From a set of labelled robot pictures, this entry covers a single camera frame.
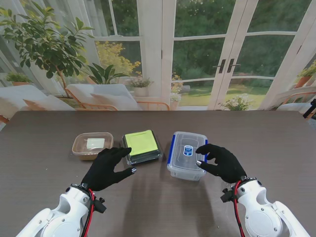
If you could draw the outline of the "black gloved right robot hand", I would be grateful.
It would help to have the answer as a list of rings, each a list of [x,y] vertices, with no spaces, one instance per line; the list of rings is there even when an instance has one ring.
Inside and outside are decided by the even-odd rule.
[[[200,146],[196,154],[207,155],[207,160],[214,159],[215,164],[199,161],[197,166],[206,172],[220,177],[226,183],[236,183],[246,172],[239,163],[237,157],[224,147],[213,144]]]

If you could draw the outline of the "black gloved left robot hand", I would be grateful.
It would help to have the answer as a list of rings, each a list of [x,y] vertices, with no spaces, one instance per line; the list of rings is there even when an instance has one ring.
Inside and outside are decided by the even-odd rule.
[[[97,192],[131,176],[136,172],[135,168],[127,168],[118,172],[114,171],[116,165],[131,151],[131,148],[116,147],[102,150],[93,161],[81,184],[87,189]]]

